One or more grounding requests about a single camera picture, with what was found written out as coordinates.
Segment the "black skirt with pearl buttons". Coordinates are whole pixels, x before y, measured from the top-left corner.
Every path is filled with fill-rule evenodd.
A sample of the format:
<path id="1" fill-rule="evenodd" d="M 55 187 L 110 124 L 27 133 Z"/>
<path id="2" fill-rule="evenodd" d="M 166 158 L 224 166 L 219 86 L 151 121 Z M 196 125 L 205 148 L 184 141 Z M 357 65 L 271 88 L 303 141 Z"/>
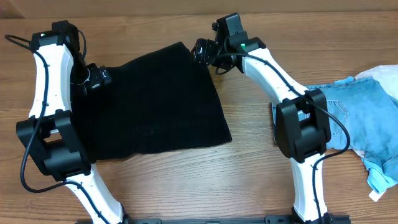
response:
<path id="1" fill-rule="evenodd" d="M 232 140 L 209 71 L 177 42 L 119 67 L 111 82 L 73 99 L 90 159 L 213 147 Z"/>

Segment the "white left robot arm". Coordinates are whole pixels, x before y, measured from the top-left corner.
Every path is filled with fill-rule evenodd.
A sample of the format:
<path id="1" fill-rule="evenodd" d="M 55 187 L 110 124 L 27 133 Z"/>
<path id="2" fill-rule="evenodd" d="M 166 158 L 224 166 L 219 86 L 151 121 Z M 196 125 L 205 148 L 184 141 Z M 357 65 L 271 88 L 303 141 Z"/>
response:
<path id="1" fill-rule="evenodd" d="M 20 179 L 26 190 L 34 191 L 25 180 L 26 162 L 31 158 L 43 175 L 57 182 L 44 190 L 68 187 L 92 223 L 128 223 L 128 214 L 103 182 L 72 122 L 72 93 L 85 96 L 112 80 L 106 67 L 85 63 L 82 35 L 64 20 L 54 22 L 48 31 L 34 33 L 31 40 L 17 38 L 18 45 L 32 52 L 36 64 L 34 102 L 28 119 L 16 124 L 25 147 Z"/>

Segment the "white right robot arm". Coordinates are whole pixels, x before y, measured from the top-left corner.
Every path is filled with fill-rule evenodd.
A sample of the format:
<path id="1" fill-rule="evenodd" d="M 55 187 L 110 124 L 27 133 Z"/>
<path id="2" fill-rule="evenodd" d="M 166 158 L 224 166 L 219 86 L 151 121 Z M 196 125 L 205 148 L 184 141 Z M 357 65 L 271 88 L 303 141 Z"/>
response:
<path id="1" fill-rule="evenodd" d="M 237 12 L 212 24 L 214 40 L 198 39 L 195 61 L 225 72 L 237 68 L 272 100 L 274 139 L 289 159 L 295 188 L 293 223 L 331 223 L 323 197 L 322 166 L 331 139 L 326 97 L 296 82 L 273 59 L 265 43 L 249 38 Z"/>

